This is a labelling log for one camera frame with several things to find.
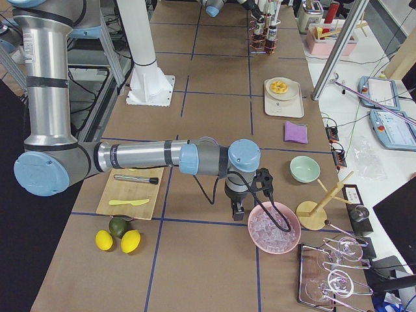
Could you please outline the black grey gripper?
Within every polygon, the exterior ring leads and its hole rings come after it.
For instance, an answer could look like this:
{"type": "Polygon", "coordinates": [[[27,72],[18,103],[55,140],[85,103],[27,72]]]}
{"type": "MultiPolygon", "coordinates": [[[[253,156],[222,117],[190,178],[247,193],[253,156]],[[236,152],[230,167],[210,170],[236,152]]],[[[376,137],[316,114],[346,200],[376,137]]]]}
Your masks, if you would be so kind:
{"type": "Polygon", "coordinates": [[[246,183],[237,174],[228,174],[226,177],[225,192],[231,199],[232,218],[241,221],[244,218],[243,199],[250,193],[246,183]]]}

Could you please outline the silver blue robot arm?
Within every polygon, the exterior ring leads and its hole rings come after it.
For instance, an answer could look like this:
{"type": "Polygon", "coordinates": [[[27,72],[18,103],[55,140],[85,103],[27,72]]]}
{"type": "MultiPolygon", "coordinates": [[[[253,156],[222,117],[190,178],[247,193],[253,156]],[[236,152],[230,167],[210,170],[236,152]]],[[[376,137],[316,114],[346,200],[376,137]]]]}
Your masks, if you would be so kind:
{"type": "Polygon", "coordinates": [[[254,192],[261,152],[240,139],[165,140],[134,144],[80,143],[71,132],[68,82],[69,36],[101,34],[99,1],[13,1],[21,27],[27,69],[31,133],[14,163],[18,183],[31,194],[53,196],[94,174],[122,168],[176,166],[184,174],[225,179],[234,220],[242,220],[243,199],[254,192]]]}

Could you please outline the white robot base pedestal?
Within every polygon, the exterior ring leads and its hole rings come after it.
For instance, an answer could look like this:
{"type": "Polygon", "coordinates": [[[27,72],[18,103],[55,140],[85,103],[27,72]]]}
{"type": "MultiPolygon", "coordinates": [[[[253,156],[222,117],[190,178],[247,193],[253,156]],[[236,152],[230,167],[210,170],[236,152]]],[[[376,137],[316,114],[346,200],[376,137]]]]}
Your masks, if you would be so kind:
{"type": "Polygon", "coordinates": [[[134,64],[126,102],[168,107],[176,78],[157,64],[146,2],[118,0],[117,5],[134,64]]]}

